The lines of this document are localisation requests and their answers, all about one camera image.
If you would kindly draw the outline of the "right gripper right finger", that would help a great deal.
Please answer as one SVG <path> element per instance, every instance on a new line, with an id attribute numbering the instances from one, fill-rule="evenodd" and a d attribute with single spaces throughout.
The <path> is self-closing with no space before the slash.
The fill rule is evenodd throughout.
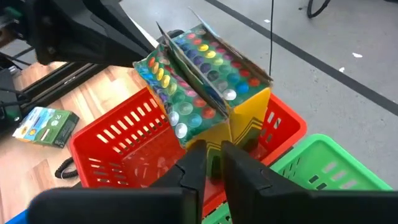
<path id="1" fill-rule="evenodd" d="M 229 141 L 221 164 L 233 224 L 398 224 L 398 191 L 307 190 Z"/>

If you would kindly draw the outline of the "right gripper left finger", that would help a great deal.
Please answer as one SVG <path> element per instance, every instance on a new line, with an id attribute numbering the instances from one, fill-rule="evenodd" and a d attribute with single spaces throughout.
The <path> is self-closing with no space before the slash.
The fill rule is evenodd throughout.
<path id="1" fill-rule="evenodd" d="M 197 141 L 143 189 L 56 188 L 36 196 L 28 224 L 201 224 L 206 144 Z"/>

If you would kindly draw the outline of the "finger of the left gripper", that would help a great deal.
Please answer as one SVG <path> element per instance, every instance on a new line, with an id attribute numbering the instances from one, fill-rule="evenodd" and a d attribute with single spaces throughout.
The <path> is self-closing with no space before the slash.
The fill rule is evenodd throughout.
<path id="1" fill-rule="evenodd" d="M 93 14 L 83 0 L 29 0 L 28 43 L 37 60 L 131 67 L 147 52 Z"/>
<path id="2" fill-rule="evenodd" d="M 151 53 L 155 49 L 126 14 L 119 4 L 119 0 L 83 0 L 83 3 L 93 14 L 122 33 L 147 53 Z"/>

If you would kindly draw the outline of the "red plastic basket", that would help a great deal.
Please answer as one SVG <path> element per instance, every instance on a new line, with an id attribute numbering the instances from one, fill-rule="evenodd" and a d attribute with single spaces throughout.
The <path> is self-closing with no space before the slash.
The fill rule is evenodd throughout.
<path id="1" fill-rule="evenodd" d="M 147 187 L 185 154 L 172 123 L 143 89 L 77 132 L 70 149 L 84 187 Z M 293 109 L 271 95 L 253 156 L 269 165 L 307 132 Z"/>

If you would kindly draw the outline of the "green plastic basket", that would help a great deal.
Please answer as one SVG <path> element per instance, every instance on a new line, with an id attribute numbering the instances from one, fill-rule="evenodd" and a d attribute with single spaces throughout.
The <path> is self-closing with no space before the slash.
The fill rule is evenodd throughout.
<path id="1" fill-rule="evenodd" d="M 394 191 L 332 138 L 314 134 L 269 167 L 307 190 Z M 233 224 L 228 202 L 203 224 Z"/>

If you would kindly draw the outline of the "blue plastic basket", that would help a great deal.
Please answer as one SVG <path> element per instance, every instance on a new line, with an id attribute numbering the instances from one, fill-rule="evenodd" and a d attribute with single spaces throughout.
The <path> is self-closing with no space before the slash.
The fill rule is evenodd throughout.
<path id="1" fill-rule="evenodd" d="M 27 219 L 27 210 L 22 211 L 21 213 L 7 221 L 5 224 L 29 224 Z"/>

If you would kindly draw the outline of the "black coil keychain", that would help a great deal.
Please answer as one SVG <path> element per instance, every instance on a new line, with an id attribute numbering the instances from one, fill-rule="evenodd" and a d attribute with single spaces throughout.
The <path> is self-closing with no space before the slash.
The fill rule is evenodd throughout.
<path id="1" fill-rule="evenodd" d="M 78 176 L 78 171 L 72 169 L 71 165 L 74 163 L 72 157 L 66 159 L 61 163 L 59 168 L 55 171 L 54 175 L 58 179 L 71 179 Z"/>

